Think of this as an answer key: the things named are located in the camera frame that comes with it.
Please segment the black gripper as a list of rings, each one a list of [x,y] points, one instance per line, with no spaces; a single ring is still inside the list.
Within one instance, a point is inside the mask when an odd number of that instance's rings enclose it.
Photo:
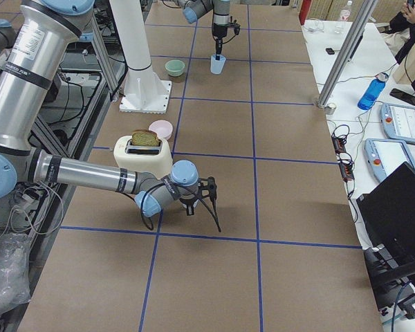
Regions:
[[[236,21],[228,22],[226,24],[212,24],[212,36],[215,40],[215,56],[220,57],[222,54],[223,38],[227,36],[230,28],[233,29],[235,35],[239,34],[240,24]]]
[[[194,215],[194,209],[199,203],[201,203],[201,199],[209,198],[212,203],[212,207],[216,207],[217,185],[213,176],[200,178],[197,187],[191,187],[191,190],[196,195],[193,195],[191,192],[187,192],[186,195],[182,195],[179,199],[179,201],[186,208],[186,214],[188,216]]]

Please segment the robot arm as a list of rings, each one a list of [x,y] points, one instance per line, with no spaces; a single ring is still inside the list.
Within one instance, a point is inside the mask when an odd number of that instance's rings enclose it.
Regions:
[[[19,183],[65,184],[125,194],[145,217],[174,201],[188,214],[197,204],[215,214],[215,180],[188,160],[155,176],[68,157],[104,83],[67,82],[59,68],[69,44],[91,32],[94,3],[22,1],[20,10],[24,22],[0,73],[0,199]]]
[[[241,26],[230,14],[230,1],[227,0],[182,0],[174,3],[183,10],[189,24],[212,12],[211,33],[215,41],[214,59],[220,60],[223,45],[239,35]]]

